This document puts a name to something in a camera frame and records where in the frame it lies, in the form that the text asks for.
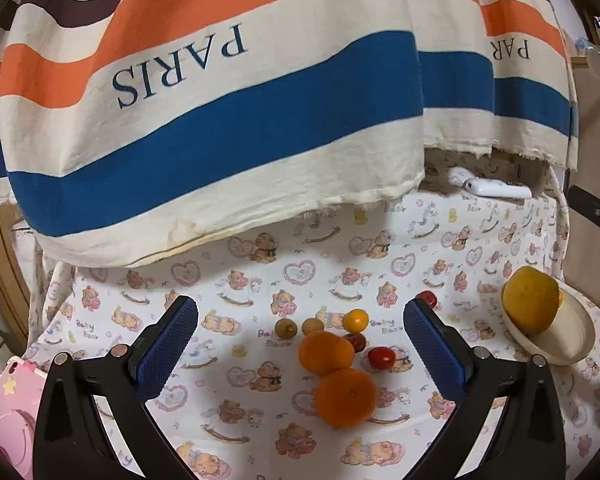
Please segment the cream round plate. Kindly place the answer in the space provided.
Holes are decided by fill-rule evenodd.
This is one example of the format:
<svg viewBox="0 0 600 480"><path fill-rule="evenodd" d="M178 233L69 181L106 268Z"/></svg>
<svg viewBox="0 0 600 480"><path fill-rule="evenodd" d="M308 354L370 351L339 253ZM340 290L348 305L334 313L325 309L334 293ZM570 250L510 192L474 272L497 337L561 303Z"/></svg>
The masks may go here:
<svg viewBox="0 0 600 480"><path fill-rule="evenodd" d="M596 343L596 329L586 305L574 289L558 281L562 303L554 321L543 333L525 335L503 311L503 320L510 336L529 354L540 354L552 365L570 366L583 361Z"/></svg>

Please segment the pink phone case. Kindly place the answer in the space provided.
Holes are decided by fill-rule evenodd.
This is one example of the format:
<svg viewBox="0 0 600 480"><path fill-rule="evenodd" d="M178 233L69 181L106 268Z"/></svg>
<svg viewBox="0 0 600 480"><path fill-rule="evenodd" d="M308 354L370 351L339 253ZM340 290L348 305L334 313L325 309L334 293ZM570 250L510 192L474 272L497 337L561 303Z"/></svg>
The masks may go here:
<svg viewBox="0 0 600 480"><path fill-rule="evenodd" d="M23 479L33 478L36 416L46 374L12 356L0 374L0 450Z"/></svg>

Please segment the dark red cherry tomato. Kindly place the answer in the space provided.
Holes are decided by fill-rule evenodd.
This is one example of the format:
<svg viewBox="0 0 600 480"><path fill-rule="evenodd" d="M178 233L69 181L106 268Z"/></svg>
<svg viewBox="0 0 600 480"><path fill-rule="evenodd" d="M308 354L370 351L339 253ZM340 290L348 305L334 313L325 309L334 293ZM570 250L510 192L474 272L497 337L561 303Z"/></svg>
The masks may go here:
<svg viewBox="0 0 600 480"><path fill-rule="evenodd" d="M362 333L347 334L343 338L350 342L355 353L363 352L367 346L367 340Z"/></svg>

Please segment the striped Paris canvas cloth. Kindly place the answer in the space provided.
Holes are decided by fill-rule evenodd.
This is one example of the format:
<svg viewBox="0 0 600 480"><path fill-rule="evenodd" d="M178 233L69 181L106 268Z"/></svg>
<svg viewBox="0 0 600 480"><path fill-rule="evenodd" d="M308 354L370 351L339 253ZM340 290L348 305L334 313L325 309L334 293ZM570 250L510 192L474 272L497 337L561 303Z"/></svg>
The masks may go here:
<svg viewBox="0 0 600 480"><path fill-rule="evenodd" d="M430 148L574 169L550 0L6 0L0 206L141 266L413 191Z"/></svg>

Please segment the large yellow pomelo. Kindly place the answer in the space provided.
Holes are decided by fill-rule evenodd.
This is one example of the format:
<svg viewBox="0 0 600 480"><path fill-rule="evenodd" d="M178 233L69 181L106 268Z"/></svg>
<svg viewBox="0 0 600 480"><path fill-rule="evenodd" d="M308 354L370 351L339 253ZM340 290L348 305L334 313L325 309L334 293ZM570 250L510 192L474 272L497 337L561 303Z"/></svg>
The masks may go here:
<svg viewBox="0 0 600 480"><path fill-rule="evenodd" d="M533 266L516 270L502 292L506 314L527 336L545 332L554 322L561 303L558 281Z"/></svg>

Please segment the dark red small plum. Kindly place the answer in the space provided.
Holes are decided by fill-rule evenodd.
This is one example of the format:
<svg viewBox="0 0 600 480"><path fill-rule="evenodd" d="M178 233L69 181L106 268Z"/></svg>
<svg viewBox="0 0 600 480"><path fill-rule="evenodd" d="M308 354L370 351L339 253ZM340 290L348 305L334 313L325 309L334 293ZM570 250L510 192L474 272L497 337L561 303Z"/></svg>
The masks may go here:
<svg viewBox="0 0 600 480"><path fill-rule="evenodd" d="M423 290L420 292L417 297L422 300L424 304L426 304L430 309L434 309L438 305L438 300L436 295L430 290Z"/></svg>

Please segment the yellow cherry tomato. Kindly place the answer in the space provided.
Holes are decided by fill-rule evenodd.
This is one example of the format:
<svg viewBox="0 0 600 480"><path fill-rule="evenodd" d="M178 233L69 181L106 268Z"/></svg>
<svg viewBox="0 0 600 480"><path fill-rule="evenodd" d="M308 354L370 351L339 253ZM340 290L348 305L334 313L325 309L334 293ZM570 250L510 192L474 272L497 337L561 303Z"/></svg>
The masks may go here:
<svg viewBox="0 0 600 480"><path fill-rule="evenodd" d="M353 309L342 318L342 328L348 334L359 334L366 330L370 317L363 309Z"/></svg>

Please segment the baby bear print cloth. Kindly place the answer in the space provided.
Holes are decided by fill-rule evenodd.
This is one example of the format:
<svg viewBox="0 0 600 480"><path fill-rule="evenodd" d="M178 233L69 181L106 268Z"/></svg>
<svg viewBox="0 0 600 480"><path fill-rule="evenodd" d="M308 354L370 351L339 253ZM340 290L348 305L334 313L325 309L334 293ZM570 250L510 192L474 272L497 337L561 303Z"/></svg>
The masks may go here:
<svg viewBox="0 0 600 480"><path fill-rule="evenodd" d="M130 344L181 296L200 321L148 410L201 479L399 479L450 419L404 334L408 300L472 346L524 362L501 289L532 266L559 274L569 236L549 192L515 204L420 192L373 210L340 208L233 236L137 269L79 268L39 255L26 359L98 358ZM315 413L320 381L300 363L354 344L377 398L364 424L335 430Z"/></svg>

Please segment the large orange tangerine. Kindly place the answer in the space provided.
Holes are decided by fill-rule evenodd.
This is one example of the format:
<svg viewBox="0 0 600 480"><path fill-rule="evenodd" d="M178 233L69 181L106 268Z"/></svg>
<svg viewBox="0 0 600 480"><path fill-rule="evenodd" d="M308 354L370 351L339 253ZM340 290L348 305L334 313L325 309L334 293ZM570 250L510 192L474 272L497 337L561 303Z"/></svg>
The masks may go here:
<svg viewBox="0 0 600 480"><path fill-rule="evenodd" d="M299 344L300 365L317 376L326 376L336 370L349 368L354 357L354 348L347 339L324 330L310 333Z"/></svg>

